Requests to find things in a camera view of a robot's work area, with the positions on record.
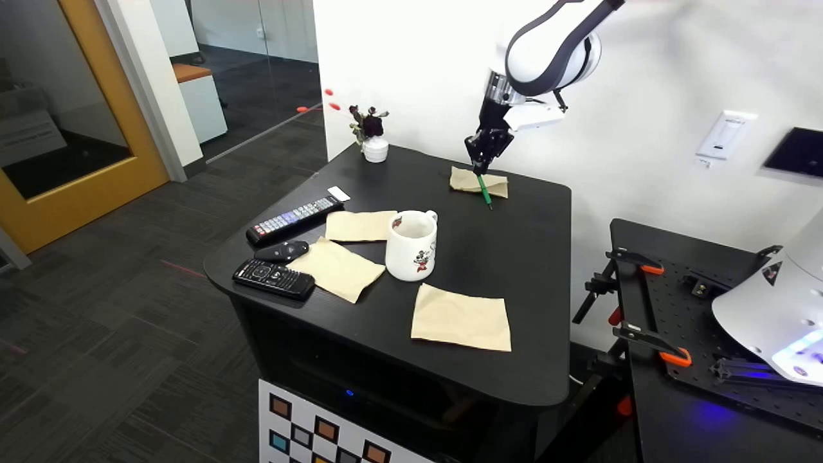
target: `marker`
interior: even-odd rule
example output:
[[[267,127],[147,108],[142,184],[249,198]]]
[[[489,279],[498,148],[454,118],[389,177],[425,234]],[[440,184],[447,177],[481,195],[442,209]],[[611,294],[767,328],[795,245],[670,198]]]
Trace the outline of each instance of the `marker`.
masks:
[[[481,184],[484,203],[492,206],[492,195],[489,195],[489,188],[485,188],[485,184],[484,184],[484,175],[479,175],[479,184]]]

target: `red object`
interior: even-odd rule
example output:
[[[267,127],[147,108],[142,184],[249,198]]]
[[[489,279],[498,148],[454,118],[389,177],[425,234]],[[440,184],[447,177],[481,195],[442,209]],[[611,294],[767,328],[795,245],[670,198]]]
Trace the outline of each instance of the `red object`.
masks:
[[[659,357],[665,364],[665,366],[673,366],[673,368],[692,368],[692,352],[678,347],[682,356],[673,356],[673,352],[659,352]]]
[[[624,417],[624,420],[628,420],[628,417],[636,417],[633,396],[624,393],[624,396],[616,402],[616,414]]]
[[[665,267],[660,267],[660,266],[640,266],[640,272],[643,276],[665,276]]]
[[[610,314],[610,324],[619,324],[622,323],[622,308],[616,307],[611,314]]]

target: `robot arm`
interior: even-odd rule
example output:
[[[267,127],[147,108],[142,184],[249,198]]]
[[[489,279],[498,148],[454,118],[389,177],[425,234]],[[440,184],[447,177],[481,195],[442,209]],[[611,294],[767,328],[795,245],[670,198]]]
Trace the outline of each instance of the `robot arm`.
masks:
[[[465,139],[475,175],[484,175],[511,145],[511,132],[564,118],[560,90],[596,67],[598,42],[592,31],[619,5],[622,0],[555,0],[498,50],[485,83],[481,127]],[[544,98],[555,98],[557,110],[547,108]]]

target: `tan paper square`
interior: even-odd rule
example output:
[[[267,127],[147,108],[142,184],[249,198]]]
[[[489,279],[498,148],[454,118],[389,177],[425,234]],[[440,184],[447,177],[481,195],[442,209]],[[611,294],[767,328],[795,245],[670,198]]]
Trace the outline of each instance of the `tan paper square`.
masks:
[[[484,184],[485,184],[489,195],[508,198],[508,177],[484,175]],[[471,171],[461,171],[461,168],[453,168],[449,188],[465,190],[465,193],[481,193],[479,175],[474,175]]]
[[[317,285],[357,303],[359,294],[379,281],[384,266],[376,266],[334,242],[314,242],[309,252],[287,266],[295,272],[314,276]]]
[[[505,299],[474,299],[421,284],[415,302],[411,341],[511,352]]]
[[[334,211],[327,216],[332,242],[385,242],[394,211]]]

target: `cup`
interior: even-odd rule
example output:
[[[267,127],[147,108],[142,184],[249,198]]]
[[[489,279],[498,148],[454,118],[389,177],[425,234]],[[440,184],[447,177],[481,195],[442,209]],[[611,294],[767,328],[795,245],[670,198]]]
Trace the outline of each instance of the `cup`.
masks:
[[[373,136],[362,141],[362,157],[373,166],[380,166],[389,154],[389,141],[384,136]]]
[[[421,281],[434,271],[436,215],[402,211],[389,225],[385,271],[398,281]]]

